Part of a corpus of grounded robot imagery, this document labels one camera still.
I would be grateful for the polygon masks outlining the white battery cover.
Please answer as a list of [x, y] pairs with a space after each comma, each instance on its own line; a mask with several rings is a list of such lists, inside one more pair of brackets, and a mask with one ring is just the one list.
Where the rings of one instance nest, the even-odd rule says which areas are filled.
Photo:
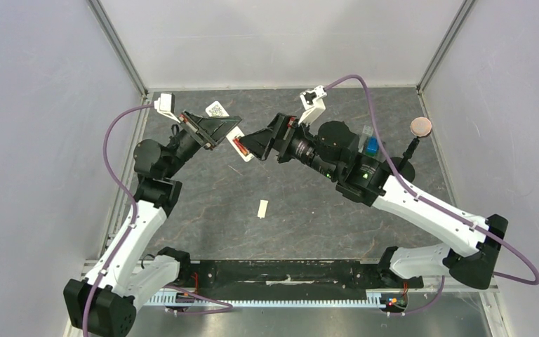
[[257, 217], [264, 218], [267, 213], [267, 206], [269, 202], [267, 200], [261, 199], [258, 207]]

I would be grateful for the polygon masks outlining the white remote control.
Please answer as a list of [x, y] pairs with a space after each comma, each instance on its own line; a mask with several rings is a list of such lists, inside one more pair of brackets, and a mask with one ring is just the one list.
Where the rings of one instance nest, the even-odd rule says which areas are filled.
[[[218, 102], [211, 103], [206, 109], [206, 113], [210, 117], [228, 117], [229, 114], [225, 108]], [[240, 138], [244, 136], [242, 130], [235, 126], [226, 136], [226, 140], [229, 141], [231, 146], [235, 149], [237, 154], [245, 161], [249, 162], [253, 159], [253, 155], [240, 143]]]

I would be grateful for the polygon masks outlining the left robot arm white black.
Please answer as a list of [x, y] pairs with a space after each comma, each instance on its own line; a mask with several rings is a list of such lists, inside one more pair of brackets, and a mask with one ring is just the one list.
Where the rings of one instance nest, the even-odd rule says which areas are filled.
[[134, 148], [135, 192], [118, 235], [86, 276], [70, 279], [63, 296], [73, 327], [84, 336], [127, 336], [140, 308], [168, 284], [193, 280], [190, 254], [163, 248], [154, 260], [134, 272], [156, 231], [178, 203], [182, 183], [178, 171], [199, 151], [213, 150], [241, 123], [241, 117], [203, 117], [183, 112], [168, 144], [152, 139]]

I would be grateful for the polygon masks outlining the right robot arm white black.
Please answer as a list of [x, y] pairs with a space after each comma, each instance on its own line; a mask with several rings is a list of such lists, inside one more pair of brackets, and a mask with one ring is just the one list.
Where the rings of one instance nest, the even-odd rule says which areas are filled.
[[312, 134], [285, 114], [240, 137], [239, 144], [259, 160], [271, 151], [280, 163], [295, 159], [335, 183], [344, 198], [399, 216], [439, 239], [421, 248], [387, 248], [377, 268], [385, 286], [433, 276], [449, 276], [473, 289], [490, 286], [508, 221], [467, 213], [415, 187], [406, 157], [378, 161], [358, 151], [359, 136], [345, 123], [328, 121]]

